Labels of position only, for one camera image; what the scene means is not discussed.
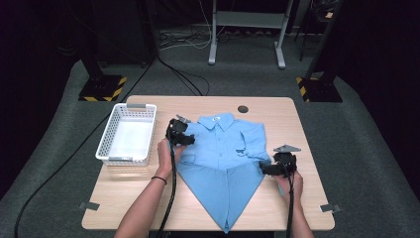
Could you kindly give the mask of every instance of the table leg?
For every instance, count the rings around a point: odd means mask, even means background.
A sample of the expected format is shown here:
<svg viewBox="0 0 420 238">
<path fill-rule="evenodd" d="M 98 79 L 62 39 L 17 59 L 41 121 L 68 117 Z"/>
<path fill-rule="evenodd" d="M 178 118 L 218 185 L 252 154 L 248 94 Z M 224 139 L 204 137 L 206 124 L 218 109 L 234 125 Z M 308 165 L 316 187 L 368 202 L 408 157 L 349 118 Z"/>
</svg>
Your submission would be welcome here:
<svg viewBox="0 0 420 238">
<path fill-rule="evenodd" d="M 213 0 L 213 20 L 212 20 L 212 32 L 211 32 L 211 47 L 210 47 L 210 56 L 209 64 L 213 65 L 216 63 L 216 51 L 217 51 L 217 0 Z"/>
<path fill-rule="evenodd" d="M 278 67 L 280 69 L 285 69 L 286 68 L 286 63 L 284 61 L 284 56 L 283 56 L 283 52 L 281 50 L 281 45 L 283 44 L 284 35 L 286 33 L 287 23 L 288 23 L 288 20 L 290 18 L 290 11 L 291 11 L 291 6 L 292 5 L 293 5 L 293 0 L 289 0 L 288 3 L 287 3 L 286 12 L 284 13 L 283 24 L 281 26 L 281 32 L 280 32 L 280 35 L 278 37 L 278 42 L 274 43 L 275 55 L 277 56 L 277 64 L 278 64 Z"/>
</svg>

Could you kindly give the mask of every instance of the white plastic basket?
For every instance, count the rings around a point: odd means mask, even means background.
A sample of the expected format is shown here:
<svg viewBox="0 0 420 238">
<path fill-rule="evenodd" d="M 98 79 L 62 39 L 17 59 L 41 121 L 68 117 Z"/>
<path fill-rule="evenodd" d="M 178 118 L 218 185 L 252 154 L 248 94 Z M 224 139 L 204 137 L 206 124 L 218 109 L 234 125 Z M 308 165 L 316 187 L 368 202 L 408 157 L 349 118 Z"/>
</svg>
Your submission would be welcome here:
<svg viewBox="0 0 420 238">
<path fill-rule="evenodd" d="M 96 151 L 107 166 L 146 166 L 156 122 L 152 104 L 118 103 L 108 119 Z"/>
</svg>

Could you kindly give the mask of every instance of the gray carpet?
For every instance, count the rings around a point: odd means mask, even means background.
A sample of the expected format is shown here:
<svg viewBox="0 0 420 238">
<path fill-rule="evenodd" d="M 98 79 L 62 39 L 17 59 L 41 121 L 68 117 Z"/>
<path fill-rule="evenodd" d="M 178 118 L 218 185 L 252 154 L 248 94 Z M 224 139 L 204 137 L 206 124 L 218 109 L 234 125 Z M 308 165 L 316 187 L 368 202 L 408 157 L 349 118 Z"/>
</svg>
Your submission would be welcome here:
<svg viewBox="0 0 420 238">
<path fill-rule="evenodd" d="M 209 66 L 209 48 L 173 48 L 160 58 L 175 68 L 206 78 L 208 95 L 275 96 L 294 100 L 327 197 L 344 211 L 336 227 L 316 237 L 416 237 L 420 204 L 383 141 L 358 95 L 335 80 L 343 103 L 305 103 L 295 78 L 305 74 L 313 51 L 299 61 L 299 43 L 286 37 L 286 70 L 276 66 L 273 39 L 246 38 L 219 45 L 216 64 Z M 145 71 L 137 65 L 111 65 L 107 74 L 128 77 L 119 100 Z M 203 92 L 207 83 L 188 76 Z M 28 197 L 76 151 L 116 102 L 81 102 L 78 93 L 88 78 L 81 62 L 72 69 L 51 125 L 20 175 L 0 201 L 0 237 L 13 237 L 16 218 Z M 130 95 L 194 95 L 158 60 Z M 35 195 L 22 215 L 19 237 L 112 237 L 114 231 L 81 227 L 83 210 L 102 166 L 95 152 L 105 123 Z M 276 237 L 284 237 L 277 232 Z"/>
</svg>

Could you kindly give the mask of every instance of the yellow and black tape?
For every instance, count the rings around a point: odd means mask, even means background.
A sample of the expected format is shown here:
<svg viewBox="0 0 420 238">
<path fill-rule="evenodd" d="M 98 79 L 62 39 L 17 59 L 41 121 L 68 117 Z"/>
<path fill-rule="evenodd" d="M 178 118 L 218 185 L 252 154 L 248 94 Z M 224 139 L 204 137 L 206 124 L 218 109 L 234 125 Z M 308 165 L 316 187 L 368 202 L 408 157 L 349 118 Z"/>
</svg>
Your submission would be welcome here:
<svg viewBox="0 0 420 238">
<path fill-rule="evenodd" d="M 109 97 L 82 96 L 82 97 L 79 97 L 79 100 L 80 101 L 115 101 L 117 100 L 120 93 L 123 91 L 123 86 L 126 81 L 127 81 L 127 77 L 121 78 L 116 90 Z"/>
<path fill-rule="evenodd" d="M 318 80 L 316 77 L 311 77 L 310 80 Z M 301 77 L 296 77 L 297 85 L 299 85 L 300 95 L 302 95 L 303 101 L 310 102 L 308 92 L 303 84 L 303 79 Z"/>
</svg>

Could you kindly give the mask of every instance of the human arm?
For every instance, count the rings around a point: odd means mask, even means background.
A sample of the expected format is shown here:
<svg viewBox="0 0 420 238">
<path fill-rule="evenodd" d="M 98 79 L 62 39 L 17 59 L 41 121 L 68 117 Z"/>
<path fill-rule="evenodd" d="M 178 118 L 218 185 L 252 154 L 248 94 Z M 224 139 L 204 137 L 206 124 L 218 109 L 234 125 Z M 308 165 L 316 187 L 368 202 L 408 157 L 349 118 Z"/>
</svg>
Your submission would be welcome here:
<svg viewBox="0 0 420 238">
<path fill-rule="evenodd" d="M 280 176 L 274 176 L 275 180 L 277 181 L 278 185 L 281 187 L 283 191 L 283 199 L 289 207 L 290 204 L 290 183 L 287 178 L 283 178 Z M 303 207 L 301 203 L 302 191 L 303 191 L 303 177 L 302 175 L 296 171 L 291 175 L 291 179 L 293 179 L 293 191 L 294 191 L 294 199 L 293 199 L 293 218 L 291 224 L 291 230 L 293 232 L 293 237 L 295 238 L 313 238 L 314 235 L 309 227 L 309 224 L 306 220 L 305 214 L 303 212 Z"/>
<path fill-rule="evenodd" d="M 173 147 L 175 151 L 175 162 L 179 161 L 185 146 Z M 172 173 L 172 163 L 168 140 L 163 139 L 157 144 L 158 168 L 154 178 L 151 179 L 146 188 L 133 202 L 129 210 L 121 220 L 116 238 L 120 237 L 147 237 L 152 222 L 158 210 L 158 204 L 163 194 L 165 182 Z"/>
</svg>

